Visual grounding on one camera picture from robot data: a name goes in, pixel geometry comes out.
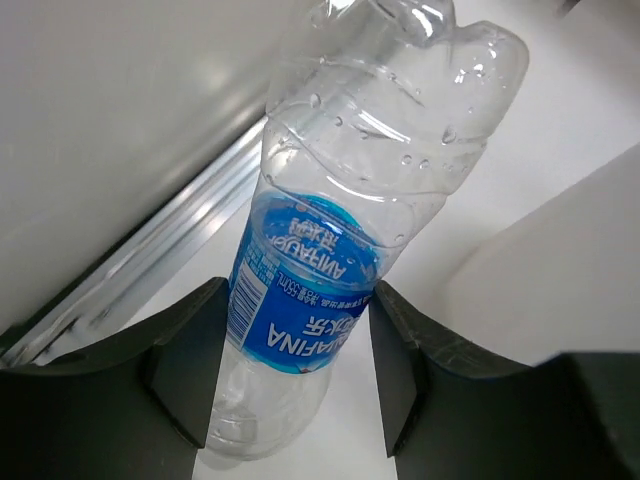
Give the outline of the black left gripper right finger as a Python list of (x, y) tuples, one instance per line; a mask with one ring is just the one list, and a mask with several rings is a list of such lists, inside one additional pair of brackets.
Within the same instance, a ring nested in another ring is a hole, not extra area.
[(369, 304), (386, 451), (401, 479), (635, 479), (639, 357), (527, 366), (421, 313), (386, 282)]

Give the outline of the blue label plastic bottle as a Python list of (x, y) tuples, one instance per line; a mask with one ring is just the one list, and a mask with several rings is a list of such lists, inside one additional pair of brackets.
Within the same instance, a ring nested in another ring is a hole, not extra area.
[(316, 1), (268, 91), (259, 178), (229, 277), (207, 449), (295, 441), (376, 284), (483, 155), (529, 51), (450, 1)]

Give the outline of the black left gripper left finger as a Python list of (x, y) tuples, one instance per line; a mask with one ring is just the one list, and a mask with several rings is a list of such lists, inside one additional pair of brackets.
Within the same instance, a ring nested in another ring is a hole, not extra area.
[(43, 365), (1, 373), (5, 479), (188, 479), (204, 447), (228, 283)]

